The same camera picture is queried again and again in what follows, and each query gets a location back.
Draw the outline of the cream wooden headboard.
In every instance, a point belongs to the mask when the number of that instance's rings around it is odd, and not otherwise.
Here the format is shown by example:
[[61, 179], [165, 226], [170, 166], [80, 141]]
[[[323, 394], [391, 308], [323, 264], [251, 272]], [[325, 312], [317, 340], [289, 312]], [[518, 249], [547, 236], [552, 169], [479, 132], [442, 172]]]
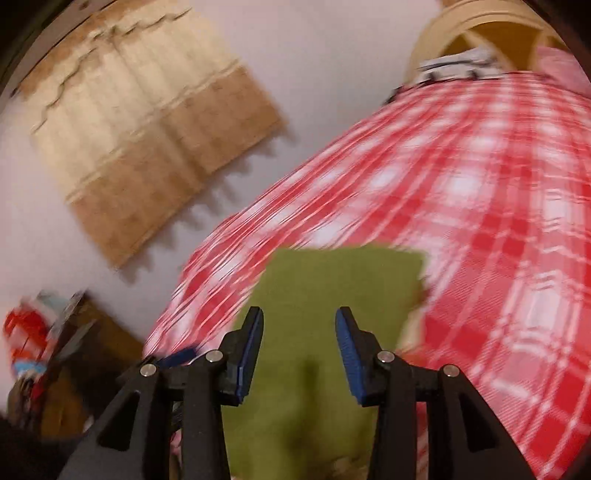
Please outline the cream wooden headboard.
[[405, 81], [427, 60], [483, 47], [506, 71], [533, 71], [540, 46], [567, 51], [558, 33], [523, 1], [459, 1], [446, 6], [415, 42]]

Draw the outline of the red white plaid bedsheet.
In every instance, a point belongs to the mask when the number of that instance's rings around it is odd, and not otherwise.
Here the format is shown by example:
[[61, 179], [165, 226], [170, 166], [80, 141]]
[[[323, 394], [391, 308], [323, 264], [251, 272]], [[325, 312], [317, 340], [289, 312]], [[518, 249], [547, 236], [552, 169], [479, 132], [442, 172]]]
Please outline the red white plaid bedsheet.
[[427, 254], [423, 357], [458, 364], [537, 477], [590, 434], [590, 101], [534, 73], [400, 93], [198, 246], [145, 351], [213, 347], [280, 247]]

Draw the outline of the green striped knit sweater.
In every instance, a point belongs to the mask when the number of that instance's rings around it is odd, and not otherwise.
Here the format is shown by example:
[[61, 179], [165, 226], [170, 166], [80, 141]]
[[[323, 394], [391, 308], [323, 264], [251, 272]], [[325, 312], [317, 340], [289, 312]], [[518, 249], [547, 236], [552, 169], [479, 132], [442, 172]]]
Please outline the green striped knit sweater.
[[376, 245], [278, 249], [249, 297], [263, 310], [263, 341], [249, 395], [223, 411], [237, 479], [327, 479], [335, 462], [368, 464], [377, 413], [349, 391], [335, 313], [394, 349], [424, 299], [424, 257]]

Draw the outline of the pink floral pillow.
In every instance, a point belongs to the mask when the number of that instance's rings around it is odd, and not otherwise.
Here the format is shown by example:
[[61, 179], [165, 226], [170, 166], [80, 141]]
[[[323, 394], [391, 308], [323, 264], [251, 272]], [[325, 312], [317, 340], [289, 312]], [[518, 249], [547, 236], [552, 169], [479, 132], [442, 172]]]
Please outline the pink floral pillow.
[[539, 46], [537, 69], [565, 89], [587, 95], [590, 81], [577, 59], [564, 50]]

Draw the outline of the beige side window curtain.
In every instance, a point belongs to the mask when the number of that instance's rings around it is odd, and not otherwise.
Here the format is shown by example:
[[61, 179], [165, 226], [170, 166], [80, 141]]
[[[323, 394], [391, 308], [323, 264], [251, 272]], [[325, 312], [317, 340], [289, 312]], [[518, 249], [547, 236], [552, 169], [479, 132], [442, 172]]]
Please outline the beige side window curtain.
[[184, 1], [116, 1], [20, 85], [40, 158], [113, 268], [280, 129], [273, 100]]

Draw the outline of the red white packaged items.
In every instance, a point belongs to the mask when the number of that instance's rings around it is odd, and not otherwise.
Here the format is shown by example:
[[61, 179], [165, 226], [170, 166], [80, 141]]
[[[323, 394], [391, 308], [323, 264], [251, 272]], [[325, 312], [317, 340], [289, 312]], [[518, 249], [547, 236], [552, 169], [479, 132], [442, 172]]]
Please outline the red white packaged items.
[[41, 290], [23, 297], [1, 317], [1, 340], [8, 359], [7, 379], [1, 381], [1, 411], [8, 412], [12, 388], [24, 379], [38, 381], [47, 371], [60, 334], [82, 293], [69, 298]]

